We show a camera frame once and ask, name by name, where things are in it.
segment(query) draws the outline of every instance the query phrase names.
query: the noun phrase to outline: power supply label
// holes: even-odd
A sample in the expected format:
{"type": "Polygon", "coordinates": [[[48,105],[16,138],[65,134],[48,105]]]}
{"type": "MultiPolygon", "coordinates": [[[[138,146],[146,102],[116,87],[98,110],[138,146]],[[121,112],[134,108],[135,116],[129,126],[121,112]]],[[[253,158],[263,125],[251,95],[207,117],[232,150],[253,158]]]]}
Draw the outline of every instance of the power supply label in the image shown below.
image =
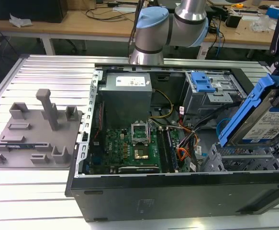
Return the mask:
{"type": "Polygon", "coordinates": [[[266,142],[279,134],[279,109],[271,108],[244,136],[248,143],[266,142]]]}
{"type": "Polygon", "coordinates": [[[116,86],[145,86],[145,77],[120,76],[116,78],[116,86]]]}

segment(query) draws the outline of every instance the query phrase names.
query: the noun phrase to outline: blue cable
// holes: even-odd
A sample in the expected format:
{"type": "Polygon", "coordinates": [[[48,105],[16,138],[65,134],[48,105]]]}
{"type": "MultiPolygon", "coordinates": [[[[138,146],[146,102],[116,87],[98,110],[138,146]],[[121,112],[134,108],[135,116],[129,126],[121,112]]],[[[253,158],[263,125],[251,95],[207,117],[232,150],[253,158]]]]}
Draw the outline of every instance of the blue cable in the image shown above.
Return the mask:
{"type": "Polygon", "coordinates": [[[217,127],[216,127],[217,136],[220,136],[220,124],[221,124],[223,121],[230,121],[230,120],[231,120],[230,118],[224,118],[224,119],[222,119],[222,120],[218,123],[218,125],[217,125],[217,127]]]}

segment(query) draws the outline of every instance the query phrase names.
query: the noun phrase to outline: gray post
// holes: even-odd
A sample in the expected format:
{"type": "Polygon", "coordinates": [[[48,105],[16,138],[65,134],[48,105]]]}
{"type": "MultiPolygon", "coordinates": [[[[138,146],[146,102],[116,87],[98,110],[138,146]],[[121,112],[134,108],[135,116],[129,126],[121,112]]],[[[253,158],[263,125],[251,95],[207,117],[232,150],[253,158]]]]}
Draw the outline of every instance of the gray post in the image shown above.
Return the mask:
{"type": "Polygon", "coordinates": [[[51,92],[49,89],[39,89],[36,93],[36,98],[41,101],[51,129],[55,131],[58,129],[58,122],[56,119],[55,111],[53,110],[51,105],[50,95],[51,92]]]}

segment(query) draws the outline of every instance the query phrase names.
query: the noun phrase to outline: tool on desk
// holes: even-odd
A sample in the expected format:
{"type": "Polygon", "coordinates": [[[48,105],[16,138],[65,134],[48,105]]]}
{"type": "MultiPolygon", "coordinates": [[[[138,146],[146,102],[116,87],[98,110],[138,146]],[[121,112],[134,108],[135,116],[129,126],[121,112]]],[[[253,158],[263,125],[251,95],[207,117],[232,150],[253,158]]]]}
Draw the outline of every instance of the tool on desk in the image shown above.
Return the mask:
{"type": "Polygon", "coordinates": [[[237,28],[241,18],[242,18],[241,15],[229,14],[229,16],[227,17],[227,19],[225,21],[225,25],[227,27],[237,28]]]}
{"type": "Polygon", "coordinates": [[[260,10],[268,10],[269,6],[268,5],[261,5],[258,7],[260,10]]]}
{"type": "Polygon", "coordinates": [[[266,15],[268,15],[270,18],[279,18],[279,7],[275,5],[271,5],[268,10],[266,15]]]}
{"type": "Polygon", "coordinates": [[[252,0],[252,5],[259,6],[262,0],[252,0]]]}

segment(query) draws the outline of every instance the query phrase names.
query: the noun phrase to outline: hard drive label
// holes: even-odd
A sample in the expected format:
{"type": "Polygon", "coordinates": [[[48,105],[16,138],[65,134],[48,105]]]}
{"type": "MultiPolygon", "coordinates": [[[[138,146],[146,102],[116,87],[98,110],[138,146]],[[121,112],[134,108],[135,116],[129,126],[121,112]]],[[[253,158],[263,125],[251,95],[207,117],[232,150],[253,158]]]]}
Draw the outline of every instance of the hard drive label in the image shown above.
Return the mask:
{"type": "Polygon", "coordinates": [[[246,142],[265,142],[279,134],[279,109],[271,108],[244,136],[246,142]]]}

